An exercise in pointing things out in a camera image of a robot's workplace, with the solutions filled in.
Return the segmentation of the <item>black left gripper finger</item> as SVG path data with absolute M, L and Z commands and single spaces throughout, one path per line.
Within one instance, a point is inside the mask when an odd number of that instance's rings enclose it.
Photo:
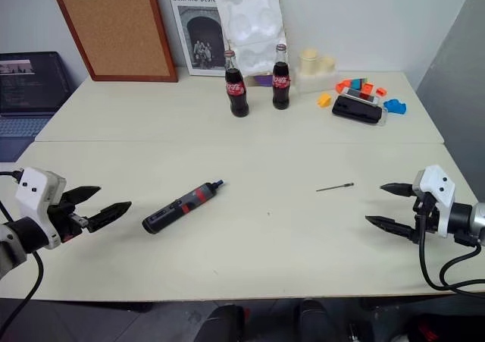
M 90 233 L 94 233 L 110 223 L 122 217 L 131 207 L 132 202 L 118 202 L 109 207 L 104 208 L 98 214 L 88 218 L 86 226 Z
M 100 191 L 100 189 L 101 187 L 98 186 L 77 187 L 64 192 L 61 196 L 61 201 L 75 206 L 91 198 L 98 191 Z

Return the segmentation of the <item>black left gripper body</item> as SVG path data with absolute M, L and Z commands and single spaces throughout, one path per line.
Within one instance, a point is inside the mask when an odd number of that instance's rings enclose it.
M 72 240 L 82 234 L 86 228 L 88 220 L 75 213 L 75 206 L 66 202 L 48 207 L 48 218 L 53 224 L 62 243 Z

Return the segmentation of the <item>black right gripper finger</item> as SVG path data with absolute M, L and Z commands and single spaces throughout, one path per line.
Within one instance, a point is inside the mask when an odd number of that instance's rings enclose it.
M 411 184 L 388 183 L 380 186 L 380 189 L 397 196 L 404 196 L 404 197 L 415 196 L 415 192 Z
M 415 238 L 415 229 L 406 225 L 397 223 L 395 220 L 378 215 L 366 215 L 365 219 L 372 225 L 390 234 L 404 237 L 408 240 Z

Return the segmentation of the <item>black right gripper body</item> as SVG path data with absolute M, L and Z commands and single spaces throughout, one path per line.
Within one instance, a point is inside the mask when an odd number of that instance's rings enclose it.
M 437 208 L 437 200 L 431 193 L 425 193 L 421 198 L 417 197 L 412 210 L 415 213 L 415 229 L 410 241 L 418 244 L 424 232 L 437 232 L 440 211 Z

